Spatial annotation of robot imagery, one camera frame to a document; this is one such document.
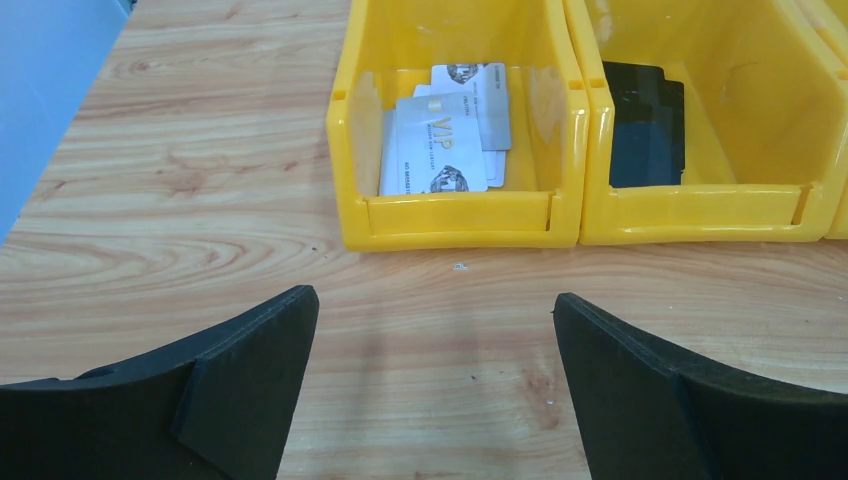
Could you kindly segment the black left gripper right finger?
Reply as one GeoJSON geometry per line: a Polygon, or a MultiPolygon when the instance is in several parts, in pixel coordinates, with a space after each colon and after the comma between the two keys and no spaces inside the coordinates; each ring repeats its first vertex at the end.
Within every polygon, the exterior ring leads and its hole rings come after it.
{"type": "Polygon", "coordinates": [[[573,293],[553,321],[595,479],[843,479],[847,398],[756,375],[573,293]]]}

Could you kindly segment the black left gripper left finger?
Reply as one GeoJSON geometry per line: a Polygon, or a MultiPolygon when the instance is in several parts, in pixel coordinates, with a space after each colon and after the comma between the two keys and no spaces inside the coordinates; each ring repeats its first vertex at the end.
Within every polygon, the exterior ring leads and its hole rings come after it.
{"type": "Polygon", "coordinates": [[[147,353],[1,388],[5,479],[273,479],[319,299],[293,287],[147,353]]]}

